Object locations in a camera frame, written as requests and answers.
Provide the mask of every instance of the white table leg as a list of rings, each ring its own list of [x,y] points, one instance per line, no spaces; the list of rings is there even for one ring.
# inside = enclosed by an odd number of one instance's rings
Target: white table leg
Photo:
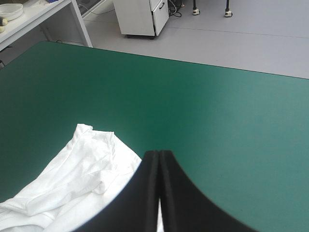
[[[76,0],[45,20],[41,27],[48,40],[71,42],[92,47]]]

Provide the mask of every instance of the white table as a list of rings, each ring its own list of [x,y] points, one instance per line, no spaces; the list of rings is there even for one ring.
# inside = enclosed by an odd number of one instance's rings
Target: white table
[[[61,40],[92,47],[76,0],[29,0],[24,4],[24,13],[9,21],[5,32],[0,34],[0,51],[40,25],[49,41]]]

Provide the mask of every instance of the cable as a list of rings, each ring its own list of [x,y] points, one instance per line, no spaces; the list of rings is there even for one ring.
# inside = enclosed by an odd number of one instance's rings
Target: cable
[[[112,11],[115,10],[115,9],[112,9],[112,10],[110,10],[110,11],[97,14],[97,13],[94,13],[93,11],[89,10],[89,9],[88,9],[87,7],[85,7],[84,5],[81,5],[81,4],[77,4],[77,5],[78,5],[78,6],[81,6],[81,7],[84,7],[86,10],[88,10],[89,12],[91,12],[91,13],[93,13],[93,14],[95,14],[95,15],[102,15],[102,14],[106,14],[106,13],[108,13],[108,12],[112,12]]]
[[[177,8],[176,8],[175,4],[171,0],[169,0],[169,2],[173,5],[173,7],[175,9],[175,11],[173,13],[171,12],[171,14],[175,14],[177,12]]]
[[[182,0],[169,0],[169,16],[181,17],[182,13],[179,12],[182,7]]]

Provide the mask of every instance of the green tabletop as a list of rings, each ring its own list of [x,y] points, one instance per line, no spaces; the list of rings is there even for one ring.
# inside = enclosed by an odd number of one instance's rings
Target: green tabletop
[[[0,71],[0,202],[78,123],[115,131],[141,157],[171,149],[200,190],[259,231],[309,231],[308,80],[39,43]]]

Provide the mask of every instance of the white cloth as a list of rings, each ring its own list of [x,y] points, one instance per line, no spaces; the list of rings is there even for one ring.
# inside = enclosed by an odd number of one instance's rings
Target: white cloth
[[[116,197],[140,161],[113,132],[78,124],[72,140],[37,179],[0,203],[0,231],[72,231]]]

